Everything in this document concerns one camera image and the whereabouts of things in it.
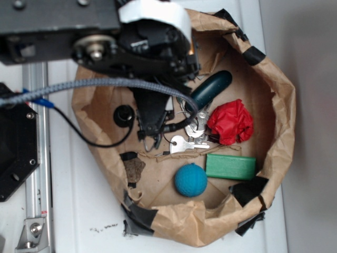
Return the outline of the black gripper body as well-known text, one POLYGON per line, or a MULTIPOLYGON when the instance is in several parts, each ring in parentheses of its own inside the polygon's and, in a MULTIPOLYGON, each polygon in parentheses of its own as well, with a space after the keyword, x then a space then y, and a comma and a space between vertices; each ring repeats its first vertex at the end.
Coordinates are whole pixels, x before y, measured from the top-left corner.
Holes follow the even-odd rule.
POLYGON ((137 106, 138 136, 160 137, 190 120, 166 124, 170 97, 190 95, 199 63, 187 12, 169 1, 96 1, 97 22, 71 39, 82 67, 126 78, 137 106))

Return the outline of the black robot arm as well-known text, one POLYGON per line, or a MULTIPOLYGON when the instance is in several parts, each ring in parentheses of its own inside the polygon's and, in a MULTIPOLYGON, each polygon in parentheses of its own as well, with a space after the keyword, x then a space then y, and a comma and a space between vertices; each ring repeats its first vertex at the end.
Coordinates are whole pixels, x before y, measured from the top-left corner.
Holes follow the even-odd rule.
POLYGON ((140 136, 189 125, 198 108, 187 82, 200 69, 188 12, 171 1, 1 1, 1 62, 72 59, 103 78, 31 91, 1 106, 88 86, 128 87, 140 136))

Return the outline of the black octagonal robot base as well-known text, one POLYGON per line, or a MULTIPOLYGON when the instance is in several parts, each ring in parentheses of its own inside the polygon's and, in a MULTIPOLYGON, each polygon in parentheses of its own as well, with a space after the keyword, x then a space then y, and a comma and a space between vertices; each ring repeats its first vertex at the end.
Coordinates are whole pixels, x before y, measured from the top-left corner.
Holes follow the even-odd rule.
POLYGON ((37 113, 25 103, 1 108, 1 202, 38 165, 37 113))

